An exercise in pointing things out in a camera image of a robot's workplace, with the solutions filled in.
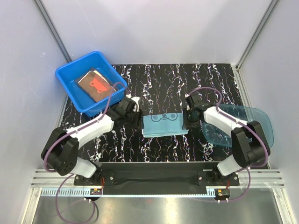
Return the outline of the blue striped towel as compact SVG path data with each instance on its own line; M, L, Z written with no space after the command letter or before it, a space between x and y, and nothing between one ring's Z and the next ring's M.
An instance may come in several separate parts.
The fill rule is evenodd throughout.
M147 115L143 117L144 128L142 134L144 138L156 138L188 133L183 128L182 113L164 113Z

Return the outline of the brown towel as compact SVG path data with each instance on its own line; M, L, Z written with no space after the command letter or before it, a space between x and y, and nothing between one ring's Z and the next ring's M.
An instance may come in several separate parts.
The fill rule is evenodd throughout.
M89 70L76 80L77 85L95 102L99 102L117 91L116 87L97 70Z

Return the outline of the dark grey-blue towel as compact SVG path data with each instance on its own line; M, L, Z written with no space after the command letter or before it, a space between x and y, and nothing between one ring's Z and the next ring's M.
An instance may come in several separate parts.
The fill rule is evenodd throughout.
M80 87L80 84L79 84L79 80L78 80L78 79L74 80L74 83L75 83L78 87Z

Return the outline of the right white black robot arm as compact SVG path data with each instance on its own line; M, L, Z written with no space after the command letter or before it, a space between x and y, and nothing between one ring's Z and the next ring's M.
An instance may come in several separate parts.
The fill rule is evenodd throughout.
M229 175L236 171L267 164L270 147L258 121L246 122L233 117L218 105L205 103L196 94L186 95L185 100L187 107L183 109L183 128L192 129L208 123L231 138L232 155L213 169L214 183L223 185L228 181Z

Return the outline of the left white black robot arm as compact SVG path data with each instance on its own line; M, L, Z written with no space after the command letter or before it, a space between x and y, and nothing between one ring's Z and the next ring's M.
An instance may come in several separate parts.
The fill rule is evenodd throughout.
M97 184L101 179L99 165L80 158L78 150L96 137L117 128L141 128L140 103L140 97L127 95L118 104L108 108L105 114L82 125L67 130L55 128L41 153L44 167L50 166L53 172L61 176L75 174L84 177L91 185Z

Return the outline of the translucent teal plastic basket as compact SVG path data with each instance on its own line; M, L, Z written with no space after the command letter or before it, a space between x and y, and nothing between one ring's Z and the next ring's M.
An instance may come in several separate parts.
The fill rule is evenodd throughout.
M263 132L267 139L269 147L273 146L273 129L271 121L266 113L257 108L239 105L220 104L219 108L222 109L224 112L228 113L229 115L241 120L245 120L246 122L252 122L254 120L259 122L263 128ZM204 137L209 143L222 147L232 147L231 138L216 126L209 123L203 123L202 131Z

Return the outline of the blue plastic bin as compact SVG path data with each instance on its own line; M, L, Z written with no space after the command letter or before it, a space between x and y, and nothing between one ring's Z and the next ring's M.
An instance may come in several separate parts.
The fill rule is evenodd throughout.
M92 69L97 70L112 84L118 83L116 85L117 91L111 96L110 105L116 104L124 98L128 86L127 82L99 51L93 51L59 67L55 72L56 77L64 87L76 110L88 117L93 117L103 111L108 102L108 97L95 102L84 90L74 83L74 80L82 77Z

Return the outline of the right small connector board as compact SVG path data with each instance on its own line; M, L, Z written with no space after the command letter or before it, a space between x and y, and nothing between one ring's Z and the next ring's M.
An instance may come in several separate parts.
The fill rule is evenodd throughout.
M226 196L226 197L229 197L230 195L230 190L229 189L218 189L216 191L216 195L217 196Z

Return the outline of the small connector board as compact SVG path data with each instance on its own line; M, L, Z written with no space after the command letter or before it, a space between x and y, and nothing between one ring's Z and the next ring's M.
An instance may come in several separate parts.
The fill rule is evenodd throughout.
M102 195L102 188L91 188L90 189L90 195L96 195L96 196L100 196Z
M226 196L226 197L229 197L230 195L230 190L229 189L218 189L216 191L216 195L217 196Z

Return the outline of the left small connector board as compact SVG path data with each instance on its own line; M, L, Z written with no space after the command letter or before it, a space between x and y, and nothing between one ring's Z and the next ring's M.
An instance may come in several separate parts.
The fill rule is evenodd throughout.
M90 189L90 195L96 195L96 196L100 196L102 195L102 188L91 188Z

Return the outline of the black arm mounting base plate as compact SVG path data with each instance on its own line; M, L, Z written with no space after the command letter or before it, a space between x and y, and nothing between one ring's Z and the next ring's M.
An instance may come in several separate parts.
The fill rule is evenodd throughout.
M95 180L76 175L77 186L105 186L123 183L186 182L199 186L239 186L236 173L225 177L216 176L216 162L107 162L102 163Z

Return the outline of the aluminium front rail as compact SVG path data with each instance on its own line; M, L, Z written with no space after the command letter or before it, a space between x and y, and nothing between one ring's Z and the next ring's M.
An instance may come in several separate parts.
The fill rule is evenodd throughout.
M283 188L284 184L277 170L251 170L238 175L239 186L199 186L186 182L149 182L149 183L125 183L116 186L105 186L104 183L93 186L77 186L75 177L67 179L54 173L46 173L39 169L36 171L31 187L41 188L44 196L86 196L90 195L91 188L102 188L103 197L172 197L172 198L215 198L218 189L229 188L245 190L247 187L256 189Z

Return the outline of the right aluminium frame post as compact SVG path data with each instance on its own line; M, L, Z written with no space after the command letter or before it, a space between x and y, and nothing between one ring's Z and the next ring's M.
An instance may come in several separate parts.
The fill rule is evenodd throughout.
M267 22L271 18L272 14L274 13L276 7L280 3L280 0L271 0L266 11L264 12L257 28L255 29L249 43L247 44L245 51L243 52L241 58L239 59L238 63L235 65L237 70L240 70L242 65L244 64L245 60L247 59L248 55L250 54L252 48L254 47L255 43L257 42L260 34L264 30L267 25Z

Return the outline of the aluminium frame post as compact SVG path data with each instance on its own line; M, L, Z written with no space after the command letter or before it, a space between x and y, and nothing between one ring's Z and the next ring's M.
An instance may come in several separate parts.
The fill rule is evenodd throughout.
M37 10L39 11L42 19L44 20L49 32L51 33L55 43L57 44L60 52L62 53L63 55L63 58L65 59L65 61L67 63L71 62L72 61L72 58L70 56L70 54L68 53L44 3L42 0L33 0L35 6L37 7Z
M257 42L260 34L264 30L267 25L267 22L271 18L272 14L274 13L276 7L280 3L280 0L271 0L266 11L264 12L257 28L255 29L249 43L247 44L245 51L243 52L241 58L239 59L238 63L235 65L237 70L240 70L242 65L244 64L245 60L247 59L248 55L250 54L252 48L254 47L255 43Z

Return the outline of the left aluminium frame post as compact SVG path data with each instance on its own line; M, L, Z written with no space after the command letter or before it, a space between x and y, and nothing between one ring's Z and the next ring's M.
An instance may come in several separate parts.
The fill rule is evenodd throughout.
M51 33L55 43L57 44L60 52L62 53L63 55L63 58L65 59L65 61L67 63L71 62L72 61L72 58L70 56L70 54L68 53L44 3L42 0L33 0L35 6L37 7L37 10L39 11L42 19L44 20L49 32Z

